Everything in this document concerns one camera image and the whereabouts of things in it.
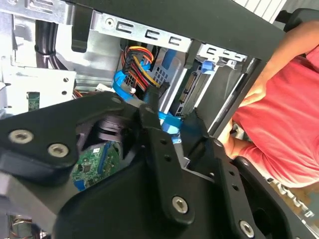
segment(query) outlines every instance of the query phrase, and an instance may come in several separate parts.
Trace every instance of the yellow wire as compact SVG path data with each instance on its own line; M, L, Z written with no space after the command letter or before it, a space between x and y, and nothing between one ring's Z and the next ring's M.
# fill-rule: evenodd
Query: yellow wire
M153 80L147 73L146 71L143 69L143 67L140 65L138 59L136 58L136 56L133 56L135 63L138 65L139 69L142 71L143 75L145 75L150 82L152 82L154 85L156 85L157 87L160 87L159 83L157 83L155 80Z
M152 56L151 62L154 61L154 56L153 56L153 54L152 54L147 48L145 48L145 47L142 47L142 46L131 46L131 47L129 47L129 49L132 49L132 50L134 50L134 49L143 49L143 50L147 51L147 52Z

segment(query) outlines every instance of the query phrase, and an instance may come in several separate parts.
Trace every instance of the black plastic bracket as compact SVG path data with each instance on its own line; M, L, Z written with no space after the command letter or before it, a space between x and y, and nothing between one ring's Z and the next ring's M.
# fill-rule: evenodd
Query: black plastic bracket
M92 8L79 4L75 5L71 45L75 52L85 53L87 50L92 14Z
M231 160L226 156L223 145L208 136L204 122L196 112L192 112L185 118L180 134L183 149L190 159L187 168L213 177L222 189L222 201L225 202L233 234L241 239L247 238L240 228L240 222L244 221L251 226L256 238L264 239L265 237L255 225L237 168L230 164Z
M142 126L141 140L146 152L148 166L152 170L157 182L161 209L165 217L178 224L189 225L194 221L195 211L187 194L182 178L182 171L178 156L173 146L171 136L162 131L157 111L159 105L159 91L150 87L146 91L145 102L139 109ZM174 198L182 198L187 208L185 212L179 212L173 205Z
M288 238L313 238L314 236L310 230L301 230L303 223L290 210L284 200L271 188L267 181L257 171L257 169L245 158L237 157L232 163L238 168L242 177L249 182L250 187L256 190L256 194L263 195L264 204L273 205L268 213L280 215L280 217L271 217L276 225L283 227L287 232Z
M65 183L95 122L119 114L124 105L106 92L1 120L0 170L38 184ZM12 141L10 134L19 129L27 132L15 137L30 137L29 142ZM49 146L57 143L67 147L64 157L49 154Z

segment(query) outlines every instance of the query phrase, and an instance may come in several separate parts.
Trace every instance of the metal panel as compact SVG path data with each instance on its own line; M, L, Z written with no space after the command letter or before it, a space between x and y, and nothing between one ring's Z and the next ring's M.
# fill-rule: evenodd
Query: metal panel
M0 11L55 23L72 24L74 5L60 0L2 0Z
M57 56L68 69L76 71L77 89L94 91L99 83L111 86L121 55L120 39L91 30L85 53L72 51L71 39L71 26L60 25Z
M32 67L13 67L2 62L3 82L8 84L1 94L6 95L6 113L17 115L28 111L27 92L40 93L40 108L72 99L74 71Z
M94 12L91 29L100 33L187 52L191 40L174 33L105 13Z

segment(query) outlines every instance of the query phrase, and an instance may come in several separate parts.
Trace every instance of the electronic chip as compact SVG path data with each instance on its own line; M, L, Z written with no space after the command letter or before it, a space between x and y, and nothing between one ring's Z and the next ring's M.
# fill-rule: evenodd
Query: electronic chip
M90 165L90 164L89 164L89 165L84 165L84 170L83 170L83 172L84 172L84 173L87 173L87 172L90 171L90 169L91 169L91 165Z
M83 166L81 164L78 165L78 170L81 172L83 170Z

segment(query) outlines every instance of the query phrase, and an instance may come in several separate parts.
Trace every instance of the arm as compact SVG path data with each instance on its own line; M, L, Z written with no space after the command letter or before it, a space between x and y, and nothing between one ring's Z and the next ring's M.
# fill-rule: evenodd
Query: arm
M240 106L246 106L264 98L266 95L266 83L269 79L276 75L296 56L308 53L318 45L319 21L302 23L287 32Z

